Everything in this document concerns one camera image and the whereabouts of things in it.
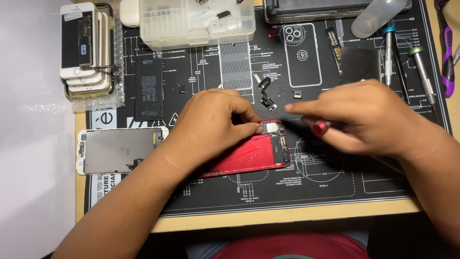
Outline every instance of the stack of phones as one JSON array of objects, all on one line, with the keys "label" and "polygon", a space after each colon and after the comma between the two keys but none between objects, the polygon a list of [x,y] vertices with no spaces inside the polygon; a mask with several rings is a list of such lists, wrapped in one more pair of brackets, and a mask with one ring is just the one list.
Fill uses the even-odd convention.
[{"label": "stack of phones", "polygon": [[110,5],[61,7],[61,68],[70,99],[109,95],[114,89],[114,20]]}]

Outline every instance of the red shirt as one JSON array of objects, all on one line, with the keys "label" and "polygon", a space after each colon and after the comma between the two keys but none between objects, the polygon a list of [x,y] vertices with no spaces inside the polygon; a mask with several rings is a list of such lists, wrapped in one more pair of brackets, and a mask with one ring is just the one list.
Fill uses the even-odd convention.
[{"label": "red shirt", "polygon": [[342,233],[312,233],[234,241],[212,259],[369,259],[369,255],[358,241]]}]

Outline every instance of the black repair mat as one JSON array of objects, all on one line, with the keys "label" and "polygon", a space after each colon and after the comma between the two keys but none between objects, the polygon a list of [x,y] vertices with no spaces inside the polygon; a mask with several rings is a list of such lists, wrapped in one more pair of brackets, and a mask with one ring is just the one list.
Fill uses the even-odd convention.
[{"label": "black repair mat", "polygon": [[[385,43],[381,30],[368,39],[360,40],[351,33],[353,18],[277,26],[264,22],[262,9],[256,8],[255,14],[257,30],[254,40],[249,43],[153,52],[142,43],[139,29],[126,29],[124,33],[126,106],[117,111],[88,113],[89,129],[147,126],[167,126],[172,129],[177,115],[194,93],[219,85],[240,90],[241,95],[254,104],[264,120],[282,119],[287,128],[292,161],[290,166],[205,179],[189,177],[178,186],[161,216],[269,210],[413,196],[405,177],[390,167],[371,157],[337,152],[315,138],[301,123],[300,116],[287,114],[283,110],[285,104],[300,101],[293,99],[293,90],[303,91],[303,100],[314,100],[321,92],[339,84],[340,76],[323,33],[326,28],[336,28],[344,47],[378,49],[383,55]],[[450,132],[424,1],[413,1],[410,11],[396,16],[390,24],[398,29],[397,42],[404,62],[404,72],[407,74],[411,108],[435,121],[414,60],[407,56],[410,48],[424,46],[425,51],[421,55],[436,86],[438,110],[442,112],[441,125]],[[277,30],[274,41],[267,40],[269,29]],[[163,121],[134,120],[134,100],[130,98],[135,96],[135,63],[142,56],[162,58]],[[278,105],[275,111],[268,111],[260,103],[262,94],[252,73],[260,78],[271,78],[272,86],[267,93]],[[392,81],[392,88],[401,95],[396,75]],[[186,86],[185,94],[179,93],[178,85]],[[123,177],[87,176],[85,211]]]}]

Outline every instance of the hand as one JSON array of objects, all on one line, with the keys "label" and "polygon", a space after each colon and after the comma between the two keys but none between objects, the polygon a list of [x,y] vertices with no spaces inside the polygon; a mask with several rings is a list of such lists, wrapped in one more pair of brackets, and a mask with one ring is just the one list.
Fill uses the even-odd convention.
[{"label": "hand", "polygon": [[[233,125],[232,113],[244,124]],[[262,133],[261,118],[236,90],[210,89],[195,94],[174,128],[158,147],[166,159],[191,173],[243,139]]]},{"label": "hand", "polygon": [[287,112],[304,114],[307,125],[318,118],[344,122],[321,139],[344,153],[412,158],[429,143],[426,132],[439,128],[414,112],[377,80],[335,87],[318,100],[288,104]]}]

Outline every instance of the plastic parts organizer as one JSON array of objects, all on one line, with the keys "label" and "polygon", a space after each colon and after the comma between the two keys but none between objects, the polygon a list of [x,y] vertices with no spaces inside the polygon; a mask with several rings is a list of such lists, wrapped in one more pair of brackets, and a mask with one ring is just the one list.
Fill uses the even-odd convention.
[{"label": "plastic parts organizer", "polygon": [[[253,0],[238,2],[140,0],[142,41],[155,51],[251,41],[256,30]],[[225,11],[231,17],[219,19]]]}]

